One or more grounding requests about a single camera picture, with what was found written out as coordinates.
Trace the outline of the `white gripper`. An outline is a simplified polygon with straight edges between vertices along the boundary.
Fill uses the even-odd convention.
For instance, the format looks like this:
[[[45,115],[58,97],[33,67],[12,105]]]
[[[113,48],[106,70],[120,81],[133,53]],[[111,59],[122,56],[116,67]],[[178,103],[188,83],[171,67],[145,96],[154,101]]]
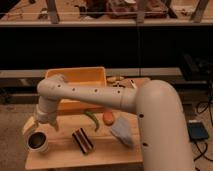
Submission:
[[[59,131],[59,125],[57,122],[56,112],[44,112],[39,106],[36,106],[34,117],[30,117],[22,128],[22,134],[28,136],[32,134],[38,127],[38,122],[41,124],[50,124],[55,129]]]

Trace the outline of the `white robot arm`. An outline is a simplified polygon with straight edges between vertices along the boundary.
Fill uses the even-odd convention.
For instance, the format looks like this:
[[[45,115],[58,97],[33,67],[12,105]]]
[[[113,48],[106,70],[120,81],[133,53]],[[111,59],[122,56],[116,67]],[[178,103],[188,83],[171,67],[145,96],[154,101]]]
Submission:
[[[35,114],[23,127],[25,137],[41,124],[56,128],[59,102],[77,100],[137,116],[145,171],[196,171],[180,97],[165,81],[150,80],[136,89],[71,85],[56,74],[40,81],[37,92]]]

